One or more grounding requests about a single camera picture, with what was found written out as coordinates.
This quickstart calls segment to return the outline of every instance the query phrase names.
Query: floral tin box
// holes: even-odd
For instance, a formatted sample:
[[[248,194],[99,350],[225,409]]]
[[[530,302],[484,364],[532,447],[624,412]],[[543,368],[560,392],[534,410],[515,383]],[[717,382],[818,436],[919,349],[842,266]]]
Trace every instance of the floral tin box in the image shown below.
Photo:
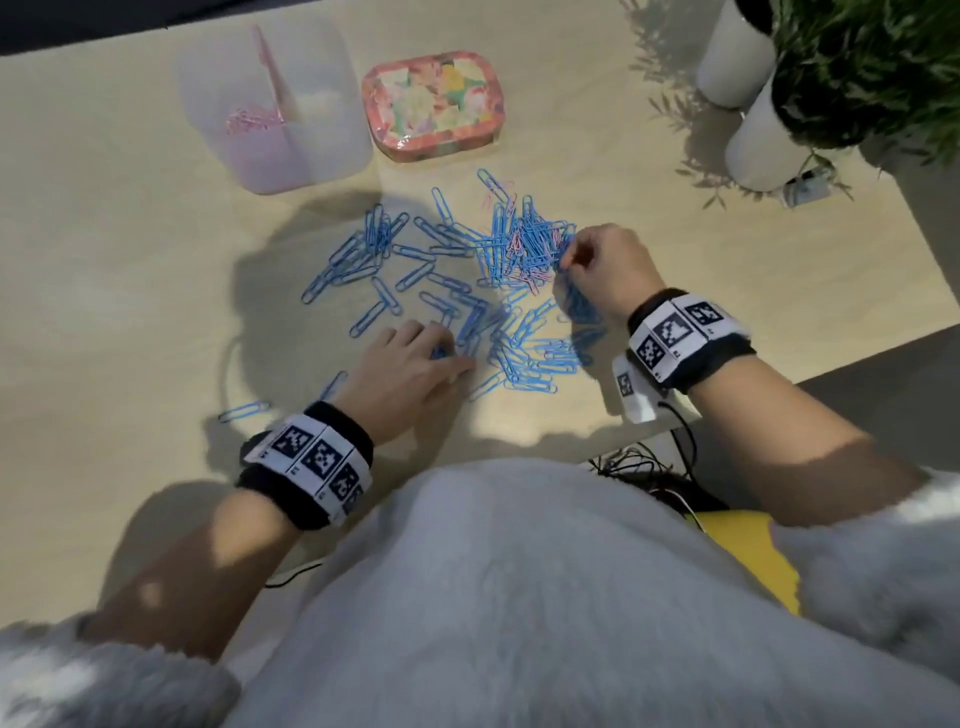
[[[373,140],[394,161],[490,144],[505,119],[496,74],[468,51],[381,63],[361,92]]]

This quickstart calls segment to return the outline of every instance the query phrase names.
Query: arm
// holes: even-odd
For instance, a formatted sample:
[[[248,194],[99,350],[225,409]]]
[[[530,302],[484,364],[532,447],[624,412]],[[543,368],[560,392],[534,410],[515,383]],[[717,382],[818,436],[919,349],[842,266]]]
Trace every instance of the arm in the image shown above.
[[[561,268],[624,321],[666,288],[636,234],[613,225],[581,231]],[[926,482],[920,469],[881,455],[869,435],[755,356],[729,361],[692,387],[690,398],[780,523],[828,524],[873,513]]]
[[[399,330],[384,330],[333,404],[363,428],[374,445],[395,439],[454,391],[451,379],[473,366],[473,359],[465,356],[431,360],[437,347],[453,351],[452,334],[438,324],[425,328],[409,321]],[[297,488],[285,478],[281,481]],[[172,652],[216,661],[264,582],[300,536],[292,520],[300,518],[260,493],[237,491],[207,523],[91,617],[83,639],[144,647],[160,644]]]

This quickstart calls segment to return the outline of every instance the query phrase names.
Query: potted plant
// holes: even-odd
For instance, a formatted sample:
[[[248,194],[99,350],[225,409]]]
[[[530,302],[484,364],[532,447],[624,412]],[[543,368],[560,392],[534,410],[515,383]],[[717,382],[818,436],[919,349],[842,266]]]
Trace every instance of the potted plant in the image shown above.
[[[769,0],[725,0],[697,67],[700,92],[718,107],[750,104],[777,60]]]
[[[906,131],[908,149],[950,162],[960,148],[957,0],[776,0],[777,64],[727,148],[733,178],[776,189],[811,149]]]

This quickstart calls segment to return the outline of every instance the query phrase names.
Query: light wood tabletop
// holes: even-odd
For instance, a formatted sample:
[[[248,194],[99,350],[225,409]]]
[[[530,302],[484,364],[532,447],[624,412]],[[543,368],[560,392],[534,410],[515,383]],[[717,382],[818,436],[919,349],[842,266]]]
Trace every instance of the light wood tabletop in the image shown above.
[[[272,197],[234,183],[181,111],[177,49],[209,24],[0,60],[0,622],[94,605],[129,574],[130,554],[205,513],[236,474],[240,442],[316,398],[397,321],[347,336],[371,303],[366,285],[300,304],[329,252],[378,201],[432,215],[434,185],[459,218],[489,220],[478,167],[548,218],[636,228],[671,284],[747,323],[794,380],[960,322],[896,185],[858,157],[841,165],[852,201],[789,211],[721,188],[709,204],[736,117],[675,101],[712,12],[675,39],[678,53],[660,48],[664,76],[637,65],[649,28],[631,17],[643,10],[327,0],[271,11],[292,22],[328,13],[358,78],[383,61],[480,53],[507,111],[491,147],[413,164],[374,151],[356,177]],[[451,265],[463,277],[471,269],[457,265],[475,267]],[[416,296],[404,304],[428,314]],[[497,390],[385,448],[376,476],[499,455],[577,461],[646,434],[622,424],[608,382],[624,341],[614,334],[593,367],[558,378],[558,394]],[[217,423],[252,400],[273,409]]]

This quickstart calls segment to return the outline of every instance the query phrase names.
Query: hand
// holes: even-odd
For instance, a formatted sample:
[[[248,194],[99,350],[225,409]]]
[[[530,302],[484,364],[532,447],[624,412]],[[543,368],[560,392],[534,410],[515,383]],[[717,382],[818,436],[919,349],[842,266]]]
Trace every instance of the hand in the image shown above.
[[[612,223],[579,231],[560,269],[593,305],[624,319],[666,288],[636,233]]]
[[[389,443],[442,400],[455,377],[476,364],[469,356],[452,354],[431,359],[438,346],[453,352],[453,334],[440,324],[425,328],[408,321],[381,331],[331,404],[367,430],[374,445]]]

